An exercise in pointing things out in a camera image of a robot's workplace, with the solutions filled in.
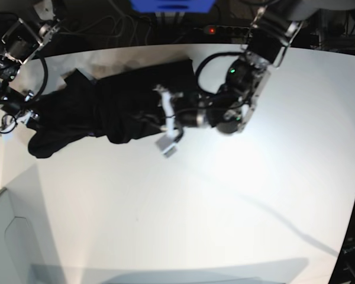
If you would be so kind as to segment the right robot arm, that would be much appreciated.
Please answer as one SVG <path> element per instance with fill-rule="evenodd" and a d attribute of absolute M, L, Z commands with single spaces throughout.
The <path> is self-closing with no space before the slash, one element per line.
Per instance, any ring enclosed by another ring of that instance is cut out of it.
<path fill-rule="evenodd" d="M 37 120 L 33 106 L 43 94 L 49 70 L 41 51 L 59 32 L 64 19 L 63 1 L 0 1 L 0 135 L 19 123 Z M 20 93 L 10 87 L 23 65 L 39 58 L 43 81 L 37 92 Z"/>

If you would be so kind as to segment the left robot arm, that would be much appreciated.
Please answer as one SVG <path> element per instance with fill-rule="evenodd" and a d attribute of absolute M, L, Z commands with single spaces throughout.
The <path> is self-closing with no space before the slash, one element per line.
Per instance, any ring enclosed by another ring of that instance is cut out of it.
<path fill-rule="evenodd" d="M 172 92 L 157 85 L 162 113 L 156 125 L 174 142 L 186 127 L 211 127 L 223 134 L 242 132 L 253 116 L 260 93 L 269 80 L 270 67 L 279 67 L 293 40 L 317 12 L 309 1 L 270 1 L 261 5 L 251 22 L 248 45 L 241 51 L 212 54 L 195 71 L 198 79 L 206 65 L 219 57 L 235 57 L 224 83 L 215 93 L 201 85 L 197 91 Z"/>

